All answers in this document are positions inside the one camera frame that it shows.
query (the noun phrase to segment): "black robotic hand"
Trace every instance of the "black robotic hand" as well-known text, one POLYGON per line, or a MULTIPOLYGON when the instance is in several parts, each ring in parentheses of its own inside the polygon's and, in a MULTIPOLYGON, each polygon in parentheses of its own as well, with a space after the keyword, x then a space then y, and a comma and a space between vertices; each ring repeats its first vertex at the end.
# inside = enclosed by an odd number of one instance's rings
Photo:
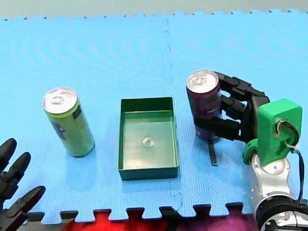
POLYGON ((24 176, 31 159, 30 153, 23 153, 8 172, 4 172, 3 170, 9 164, 16 146, 17 142, 13 138, 8 139, 0 146, 0 231, 17 230, 26 221, 27 212, 45 193, 45 187, 38 186, 19 198, 10 208, 3 209, 4 201, 11 199, 17 191, 17 184, 24 176))

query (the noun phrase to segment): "foam puzzle mat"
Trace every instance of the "foam puzzle mat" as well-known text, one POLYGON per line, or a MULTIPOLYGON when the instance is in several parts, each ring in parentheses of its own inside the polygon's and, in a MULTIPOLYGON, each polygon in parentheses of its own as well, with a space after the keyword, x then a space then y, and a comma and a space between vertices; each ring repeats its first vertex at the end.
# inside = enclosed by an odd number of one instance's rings
MULTIPOLYGON (((228 214, 227 203, 243 203, 243 213, 251 213, 244 145, 220 140, 218 166, 211 166, 206 143, 194 135, 185 80, 197 69, 211 69, 252 83, 271 101, 301 105, 300 144, 308 163, 307 25, 308 13, 297 10, 3 19, 0 142, 17 140, 11 163, 25 151, 32 154, 5 207, 44 185, 45 195, 31 210, 45 213, 43 224, 61 223, 64 211, 78 211, 76 222, 94 221, 93 212, 104 209, 111 210, 110 220, 127 219, 128 208, 144 208, 144 219, 160 218, 160 207, 192 217, 195 205, 211 205, 210 215, 221 216, 228 214), (95 137, 95 150, 84 158, 65 153, 43 112, 43 95, 58 86, 76 90, 95 137), (165 96, 174 100, 179 176, 124 182, 117 170, 120 100, 165 96)), ((298 159, 289 160, 297 195, 298 159)))

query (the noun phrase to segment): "can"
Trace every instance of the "can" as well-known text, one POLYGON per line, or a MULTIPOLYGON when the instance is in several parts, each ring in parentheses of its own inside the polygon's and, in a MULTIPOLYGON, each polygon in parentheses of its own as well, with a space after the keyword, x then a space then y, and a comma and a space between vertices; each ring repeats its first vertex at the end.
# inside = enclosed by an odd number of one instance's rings
POLYGON ((95 141, 77 94, 69 88, 55 88, 43 97, 43 108, 69 155, 89 154, 95 141))
MULTIPOLYGON (((213 71, 198 70, 186 83, 187 96, 193 116, 221 117, 219 77, 213 71)), ((202 140, 212 140, 215 134, 195 126, 196 135, 202 140)))

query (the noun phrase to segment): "green plastic container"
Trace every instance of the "green plastic container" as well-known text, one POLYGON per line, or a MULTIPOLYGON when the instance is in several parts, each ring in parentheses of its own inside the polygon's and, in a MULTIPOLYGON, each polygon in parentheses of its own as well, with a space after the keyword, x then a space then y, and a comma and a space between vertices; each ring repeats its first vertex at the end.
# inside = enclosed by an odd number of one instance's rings
POLYGON ((121 101, 118 170, 122 180, 177 177, 177 146, 171 97, 121 101))

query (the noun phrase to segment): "small round object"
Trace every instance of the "small round object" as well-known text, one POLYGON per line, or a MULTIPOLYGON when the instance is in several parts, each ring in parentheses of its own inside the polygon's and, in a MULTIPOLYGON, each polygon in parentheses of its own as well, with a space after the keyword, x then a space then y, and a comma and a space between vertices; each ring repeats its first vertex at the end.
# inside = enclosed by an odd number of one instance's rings
POLYGON ((69 88, 55 88, 43 98, 43 108, 52 114, 62 114, 72 109, 77 102, 77 94, 69 88))
POLYGON ((143 139, 143 145, 146 147, 152 147, 154 145, 154 140, 151 137, 146 137, 143 139))

